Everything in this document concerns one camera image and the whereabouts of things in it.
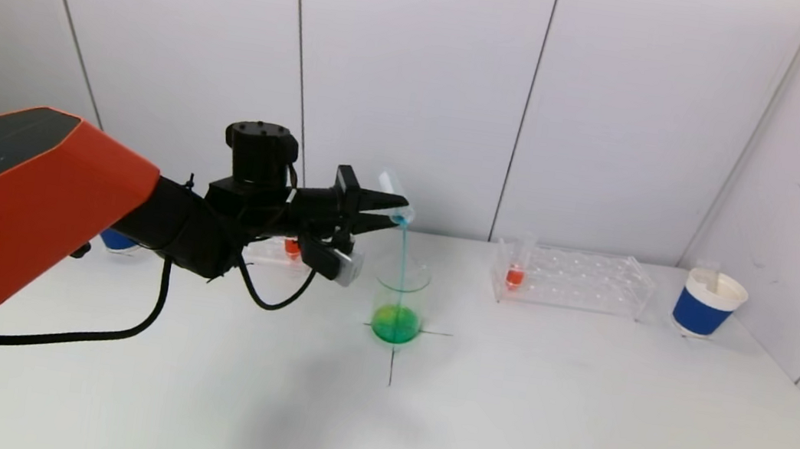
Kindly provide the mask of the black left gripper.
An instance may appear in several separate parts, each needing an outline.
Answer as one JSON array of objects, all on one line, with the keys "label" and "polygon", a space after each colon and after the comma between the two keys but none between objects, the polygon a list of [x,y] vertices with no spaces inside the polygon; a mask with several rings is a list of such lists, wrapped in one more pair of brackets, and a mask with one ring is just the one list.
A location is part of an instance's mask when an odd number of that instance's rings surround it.
[{"label": "black left gripper", "polygon": [[359,210],[395,213],[408,205],[404,196],[362,188],[352,166],[341,164],[331,186],[294,189],[289,211],[301,225],[330,226],[334,230],[352,223],[350,234],[356,236],[399,227],[388,215],[359,213]]}]

